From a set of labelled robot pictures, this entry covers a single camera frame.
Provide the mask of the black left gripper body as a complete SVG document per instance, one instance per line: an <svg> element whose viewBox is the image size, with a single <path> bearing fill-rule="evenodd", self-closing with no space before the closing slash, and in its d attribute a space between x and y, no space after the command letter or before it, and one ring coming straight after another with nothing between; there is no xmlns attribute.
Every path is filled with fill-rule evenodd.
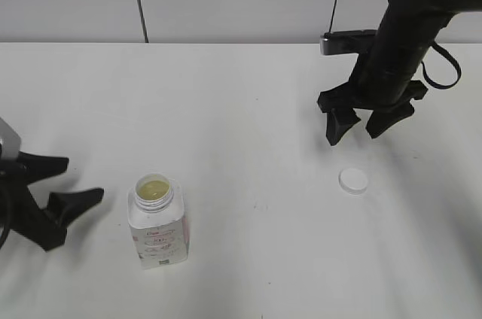
<svg viewBox="0 0 482 319"><path fill-rule="evenodd" d="M17 160L1 160L1 244L14 231L44 251L64 245L67 229L57 226L38 206Z"/></svg>

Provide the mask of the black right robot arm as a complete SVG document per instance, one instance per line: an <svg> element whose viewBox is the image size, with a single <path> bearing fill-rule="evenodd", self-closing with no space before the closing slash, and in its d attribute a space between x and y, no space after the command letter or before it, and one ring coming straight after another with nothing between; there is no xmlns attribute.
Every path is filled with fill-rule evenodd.
<svg viewBox="0 0 482 319"><path fill-rule="evenodd" d="M450 62L456 76L459 63L436 43L438 33L458 14L479 12L481 0L387 0L378 29L326 32L320 38L325 56L357 54L348 81L319 94L317 104L327 116L326 138L330 145L360 119L356 110L371 112L366 124L370 137L377 138L414 113L413 100L421 100L429 87L438 84L429 77L415 81L417 69L430 48Z"/></svg>

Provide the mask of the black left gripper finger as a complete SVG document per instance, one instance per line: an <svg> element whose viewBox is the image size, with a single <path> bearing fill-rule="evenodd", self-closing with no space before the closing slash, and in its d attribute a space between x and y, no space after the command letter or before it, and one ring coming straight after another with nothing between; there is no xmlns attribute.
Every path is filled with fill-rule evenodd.
<svg viewBox="0 0 482 319"><path fill-rule="evenodd" d="M74 193L51 193L44 213L57 226L67 228L85 212L98 205L104 193L99 187Z"/></svg>
<svg viewBox="0 0 482 319"><path fill-rule="evenodd" d="M23 167L25 182L33 184L66 172L69 158L62 156L39 156L19 152L17 163Z"/></svg>

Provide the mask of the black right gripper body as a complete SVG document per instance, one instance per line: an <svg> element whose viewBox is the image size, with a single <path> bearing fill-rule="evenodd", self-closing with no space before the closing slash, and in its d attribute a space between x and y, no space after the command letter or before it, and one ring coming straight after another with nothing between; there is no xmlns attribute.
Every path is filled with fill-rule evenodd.
<svg viewBox="0 0 482 319"><path fill-rule="evenodd" d="M333 109L363 109L388 114L412 99L424 98L428 88L422 81L348 81L321 92L318 105L323 113Z"/></svg>

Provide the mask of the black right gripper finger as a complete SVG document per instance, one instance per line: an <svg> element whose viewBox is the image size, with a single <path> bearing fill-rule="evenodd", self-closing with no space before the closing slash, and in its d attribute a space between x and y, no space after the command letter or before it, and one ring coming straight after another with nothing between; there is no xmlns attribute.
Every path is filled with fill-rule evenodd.
<svg viewBox="0 0 482 319"><path fill-rule="evenodd" d="M331 146L337 145L341 138L361 119L352 108L333 108L327 113L326 138Z"/></svg>
<svg viewBox="0 0 482 319"><path fill-rule="evenodd" d="M390 112L374 111L366 125L371 138L377 138L396 123L411 117L415 110L411 103L405 103Z"/></svg>

